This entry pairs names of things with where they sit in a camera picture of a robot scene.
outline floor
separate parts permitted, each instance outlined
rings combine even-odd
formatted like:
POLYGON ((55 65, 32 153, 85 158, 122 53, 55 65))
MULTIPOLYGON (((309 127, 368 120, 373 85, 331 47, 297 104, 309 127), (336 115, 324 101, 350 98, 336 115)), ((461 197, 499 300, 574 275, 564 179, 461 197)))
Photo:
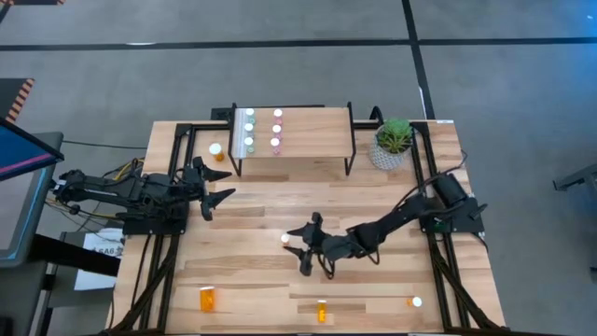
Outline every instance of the floor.
MULTIPOLYGON (((142 147, 154 120, 232 102, 454 119, 507 324, 571 335, 597 329, 597 211, 551 181, 595 163, 595 59, 590 0, 68 0, 0 23, 0 77, 35 78, 18 122, 32 133, 142 147)), ((62 152, 58 173, 100 175, 144 151, 62 152)), ((75 229, 48 210, 39 231, 75 229)), ((108 302, 57 312, 50 335, 96 332, 108 302)))

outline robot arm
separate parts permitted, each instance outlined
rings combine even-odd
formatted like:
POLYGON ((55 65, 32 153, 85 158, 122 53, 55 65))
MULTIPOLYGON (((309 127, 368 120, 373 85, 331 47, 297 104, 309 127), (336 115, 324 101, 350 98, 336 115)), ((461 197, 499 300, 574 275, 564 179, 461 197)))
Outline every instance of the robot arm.
POLYGON ((480 222, 479 214, 486 205, 478 206, 477 200, 465 193, 452 174, 438 175, 432 186, 437 198, 427 198, 422 193, 416 193, 379 220, 351 227, 346 231, 346 235, 332 236, 323 232, 323 218, 319 213, 313 213, 312 222, 287 233, 302 237, 309 248, 303 251, 285 246, 285 249, 300 259, 300 272, 303 275, 311 275, 311 258, 312 255, 316 255, 326 276, 331 279, 338 259, 369 257, 374 263, 379 263, 379 245, 385 242, 388 234, 413 219, 447 223, 445 225, 448 226, 454 225, 455 221, 464 226, 473 226, 474 223, 480 222), (377 259, 374 259, 372 254, 376 254, 377 259))
POLYGON ((168 175, 151 174, 142 177, 130 174, 119 181, 87 176, 80 170, 60 175, 52 191, 59 203, 80 210, 70 202, 95 200, 120 205, 126 213, 116 217, 124 222, 124 234, 177 234, 186 229, 189 202, 201 202, 201 215, 212 220, 212 209, 222 203, 235 189, 209 192, 206 182, 213 182, 231 175, 229 172, 211 170, 201 157, 192 165, 181 168, 182 178, 173 183, 168 175))

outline bottle cap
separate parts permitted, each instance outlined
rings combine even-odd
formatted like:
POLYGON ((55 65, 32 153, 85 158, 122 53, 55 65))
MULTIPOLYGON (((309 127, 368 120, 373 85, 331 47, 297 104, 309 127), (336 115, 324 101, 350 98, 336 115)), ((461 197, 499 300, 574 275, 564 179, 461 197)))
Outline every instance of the bottle cap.
POLYGON ((212 155, 217 155, 222 152, 222 146, 220 144, 215 143, 209 146, 209 153, 212 155))
POLYGON ((423 305, 423 300, 419 297, 412 298, 412 305, 415 307, 421 307, 423 305))

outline computer screen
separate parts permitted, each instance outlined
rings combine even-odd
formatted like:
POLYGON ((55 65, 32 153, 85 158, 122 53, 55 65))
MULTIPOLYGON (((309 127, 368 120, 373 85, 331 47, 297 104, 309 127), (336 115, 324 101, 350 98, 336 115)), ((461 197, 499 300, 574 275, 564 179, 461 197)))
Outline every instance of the computer screen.
POLYGON ((61 152, 0 119, 0 181, 62 160, 61 152))

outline wooden tabletop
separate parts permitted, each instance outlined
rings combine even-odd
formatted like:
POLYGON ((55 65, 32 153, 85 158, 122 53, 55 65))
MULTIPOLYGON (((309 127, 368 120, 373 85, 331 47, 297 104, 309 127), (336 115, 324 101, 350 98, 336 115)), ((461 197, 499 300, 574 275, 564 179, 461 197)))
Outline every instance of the wooden tabletop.
POLYGON ((237 108, 234 119, 232 156, 251 158, 350 158, 353 155, 351 119, 347 107, 283 107, 280 154, 274 155, 270 140, 274 133, 275 108, 255 108, 253 131, 255 152, 246 154, 243 126, 248 122, 244 111, 237 108))
MULTIPOLYGON (((145 173, 167 172, 175 124, 154 124, 145 173)), ((429 121, 429 128, 438 170, 457 165, 462 156, 454 124, 429 121)), ((243 177, 233 175, 211 184, 215 190, 237 191, 220 204, 211 222, 201 218, 198 203, 191 205, 187 232, 181 237, 176 260, 166 332, 442 330, 427 241, 417 221, 387 237, 380 248, 380 265, 368 259, 343 259, 336 263, 336 277, 331 281, 316 262, 312 276, 302 276, 298 259, 282 249, 281 234, 303 226, 313 211, 322 214, 325 231, 343 234, 347 228, 388 213, 415 185, 410 158, 389 173, 369 162, 368 147, 373 134, 355 132, 357 155, 350 176, 344 174, 343 162, 337 159, 262 159, 246 161, 243 177), (204 286, 216 288, 215 313, 200 312, 199 288, 204 286), (423 306, 408 307, 407 298, 412 296, 421 297, 423 306), (327 300, 324 324, 317 322, 318 300, 327 300)), ((232 171, 228 160, 216 162, 208 152, 209 144, 219 142, 227 146, 228 139, 225 131, 198 132, 194 156, 202 155, 212 169, 232 171)), ((423 146, 420 147, 427 174, 423 146)), ((470 191, 466 170, 454 173, 470 191)), ((452 237, 463 285, 487 316, 503 325, 485 248, 471 234, 456 233, 452 237)), ((134 236, 125 245, 115 289, 115 321, 131 306, 145 239, 134 236)), ((290 243, 302 246, 298 237, 290 243)), ((151 248, 140 289, 146 284, 150 255, 151 248)), ((458 326, 449 285, 447 292, 452 323, 458 326)), ((159 289, 154 302, 160 301, 160 297, 159 289)), ((158 309, 154 303, 150 326, 156 325, 158 309)))

